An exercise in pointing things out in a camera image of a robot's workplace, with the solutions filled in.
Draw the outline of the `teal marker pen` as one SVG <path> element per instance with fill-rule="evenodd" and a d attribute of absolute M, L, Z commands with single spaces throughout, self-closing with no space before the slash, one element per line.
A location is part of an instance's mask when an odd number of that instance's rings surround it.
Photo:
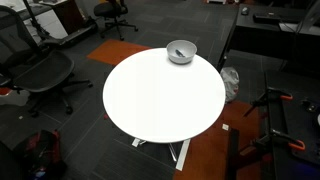
<path fill-rule="evenodd" d="M 179 57 L 185 57 L 185 55 L 182 52 L 180 52 L 179 50 L 176 49 L 175 52 Z"/>

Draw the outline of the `white ceramic bowl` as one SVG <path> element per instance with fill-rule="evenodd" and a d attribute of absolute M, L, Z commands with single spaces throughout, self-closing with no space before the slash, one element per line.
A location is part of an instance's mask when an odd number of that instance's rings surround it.
<path fill-rule="evenodd" d="M 179 57 L 175 50 L 182 52 L 185 57 Z M 197 52 L 197 47 L 194 43 L 187 40 L 174 40 L 166 46 L 168 58 L 177 64 L 187 64 L 193 60 Z"/>

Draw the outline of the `round white table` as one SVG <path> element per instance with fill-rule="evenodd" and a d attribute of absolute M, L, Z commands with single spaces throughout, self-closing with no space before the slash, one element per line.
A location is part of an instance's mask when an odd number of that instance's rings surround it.
<path fill-rule="evenodd" d="M 220 117 L 225 86 L 204 58 L 196 55 L 178 65 L 164 48 L 153 48 L 116 65 L 106 78 L 102 99 L 111 121 L 126 134 L 149 143 L 181 143 L 172 159 L 182 170 L 191 139 Z"/>

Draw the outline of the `crumpled white plastic bag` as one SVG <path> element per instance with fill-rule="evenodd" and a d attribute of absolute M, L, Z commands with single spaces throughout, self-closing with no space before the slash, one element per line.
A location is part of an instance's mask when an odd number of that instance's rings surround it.
<path fill-rule="evenodd" d="M 233 67 L 224 67 L 221 70 L 220 75 L 224 82 L 225 91 L 226 91 L 225 102 L 229 103 L 233 101 L 238 95 L 239 82 L 240 82 L 239 74 L 236 71 L 236 69 Z"/>

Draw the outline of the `white paper scrap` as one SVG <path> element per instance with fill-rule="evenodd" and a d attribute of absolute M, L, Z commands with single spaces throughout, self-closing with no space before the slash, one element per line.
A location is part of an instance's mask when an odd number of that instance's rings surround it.
<path fill-rule="evenodd" d="M 223 124 L 223 125 L 222 125 L 222 129 L 228 131 L 228 130 L 229 130 L 229 125 Z"/>

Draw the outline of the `black swivel chair far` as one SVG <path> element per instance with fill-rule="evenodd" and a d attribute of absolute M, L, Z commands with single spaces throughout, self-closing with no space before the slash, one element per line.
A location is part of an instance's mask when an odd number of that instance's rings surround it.
<path fill-rule="evenodd" d="M 104 19 L 112 19 L 112 22 L 106 22 L 105 28 L 99 32 L 101 38 L 105 37 L 105 33 L 112 28 L 116 28 L 119 34 L 119 39 L 124 40 L 124 37 L 120 31 L 120 27 L 132 27 L 135 32 L 138 31 L 136 25 L 129 24 L 125 19 L 119 20 L 121 15 L 128 13 L 128 7 L 124 0 L 105 0 L 94 7 L 94 15 L 97 17 L 103 17 Z"/>

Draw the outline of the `black orange bar clamp upper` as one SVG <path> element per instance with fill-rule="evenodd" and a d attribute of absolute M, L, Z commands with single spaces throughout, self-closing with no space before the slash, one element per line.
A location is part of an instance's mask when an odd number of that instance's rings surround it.
<path fill-rule="evenodd" d="M 293 95 L 285 90 L 268 87 L 256 100 L 251 102 L 251 107 L 244 113 L 247 117 L 256 107 L 265 106 L 270 101 L 293 99 Z"/>

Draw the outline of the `black mesh office chair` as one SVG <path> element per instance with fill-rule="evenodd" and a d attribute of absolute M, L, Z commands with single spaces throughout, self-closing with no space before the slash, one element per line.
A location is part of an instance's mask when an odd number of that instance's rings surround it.
<path fill-rule="evenodd" d="M 89 79 L 70 81 L 74 68 L 74 61 L 61 51 L 45 53 L 31 37 L 19 13 L 0 6 L 1 86 L 35 96 L 36 102 L 29 109 L 32 117 L 38 116 L 42 103 L 51 94 L 57 94 L 63 101 L 67 114 L 73 113 L 64 88 L 77 84 L 93 86 Z"/>

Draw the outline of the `computer mouse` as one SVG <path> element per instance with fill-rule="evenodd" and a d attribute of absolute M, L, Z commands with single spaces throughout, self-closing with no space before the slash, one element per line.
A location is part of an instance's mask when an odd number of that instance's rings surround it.
<path fill-rule="evenodd" d="M 249 14 L 250 9 L 248 7 L 244 7 L 241 10 L 241 14 L 242 15 L 248 15 Z"/>

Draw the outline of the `black keyboard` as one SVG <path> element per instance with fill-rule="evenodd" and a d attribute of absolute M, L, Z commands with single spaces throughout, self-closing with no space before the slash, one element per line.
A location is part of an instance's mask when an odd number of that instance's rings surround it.
<path fill-rule="evenodd" d="M 280 22 L 280 18 L 276 15 L 255 13 L 253 15 L 253 20 L 255 23 L 262 24 L 276 24 Z"/>

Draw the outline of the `white cabinet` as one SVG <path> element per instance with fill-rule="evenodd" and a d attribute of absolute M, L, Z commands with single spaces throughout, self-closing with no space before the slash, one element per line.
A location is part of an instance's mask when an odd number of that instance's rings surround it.
<path fill-rule="evenodd" d="M 28 12 L 23 22 L 36 43 L 65 44 L 90 30 L 75 0 L 57 0 L 52 5 L 22 2 Z"/>

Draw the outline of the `red black backpack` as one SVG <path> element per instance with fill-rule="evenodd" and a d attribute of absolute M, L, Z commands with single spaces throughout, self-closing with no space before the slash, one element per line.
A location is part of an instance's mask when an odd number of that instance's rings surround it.
<path fill-rule="evenodd" d="M 18 143 L 13 152 L 26 170 L 27 180 L 62 180 L 66 172 L 57 130 L 33 133 Z"/>

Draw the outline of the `black desk right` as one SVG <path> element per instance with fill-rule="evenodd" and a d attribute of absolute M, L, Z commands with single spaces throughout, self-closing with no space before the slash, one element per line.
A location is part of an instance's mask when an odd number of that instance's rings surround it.
<path fill-rule="evenodd" d="M 242 15 L 244 7 L 250 9 Z M 276 15 L 276 24 L 255 23 L 255 13 Z M 217 64 L 220 71 L 230 50 L 278 58 L 304 67 L 319 63 L 319 10 L 240 4 Z"/>

